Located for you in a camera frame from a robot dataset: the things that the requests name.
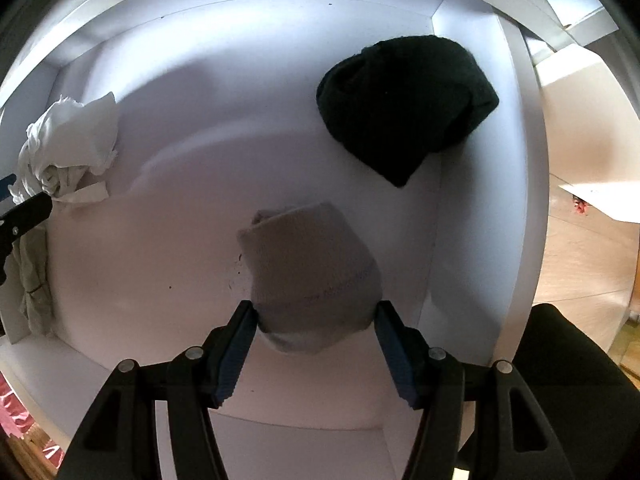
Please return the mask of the grey socks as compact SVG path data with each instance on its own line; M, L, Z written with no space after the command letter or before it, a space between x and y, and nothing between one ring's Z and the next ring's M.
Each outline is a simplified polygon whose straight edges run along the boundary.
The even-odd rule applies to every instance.
M250 301L273 348L317 353L372 323L381 271L333 204L257 211L238 242Z

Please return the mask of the red patterned fabric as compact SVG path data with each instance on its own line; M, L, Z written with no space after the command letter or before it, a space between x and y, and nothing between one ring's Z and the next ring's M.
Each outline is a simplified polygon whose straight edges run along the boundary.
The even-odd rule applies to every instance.
M37 424L4 376L1 376L1 428L8 437L38 448L49 468L60 468L63 449Z

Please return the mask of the grey-green cloth beige trim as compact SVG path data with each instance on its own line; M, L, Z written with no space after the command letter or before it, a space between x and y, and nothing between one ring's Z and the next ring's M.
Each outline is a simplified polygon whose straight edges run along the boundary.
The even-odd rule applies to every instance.
M37 226L13 243L18 277L23 287L20 312L29 331L49 336L53 324L53 299L48 280L48 237L44 226Z

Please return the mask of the white paper sheet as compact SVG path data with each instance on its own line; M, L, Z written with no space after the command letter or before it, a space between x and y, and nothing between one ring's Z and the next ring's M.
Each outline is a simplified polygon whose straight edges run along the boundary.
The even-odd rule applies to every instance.
M640 183L634 181L561 184L560 188L584 200L611 219L640 223Z

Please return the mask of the white cloth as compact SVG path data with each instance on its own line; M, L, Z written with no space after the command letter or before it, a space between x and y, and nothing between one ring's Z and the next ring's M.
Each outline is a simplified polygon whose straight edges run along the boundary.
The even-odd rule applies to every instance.
M93 204L110 197L100 179L117 157L119 112L114 94L88 103L54 102L26 129L17 156L14 204L39 193L63 204Z

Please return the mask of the black socks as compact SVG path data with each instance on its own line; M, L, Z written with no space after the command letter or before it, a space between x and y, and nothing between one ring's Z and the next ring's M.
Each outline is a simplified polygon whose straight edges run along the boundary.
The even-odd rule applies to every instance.
M472 53L439 36L379 41L326 72L316 102L330 136L403 188L428 156L462 144L499 106Z

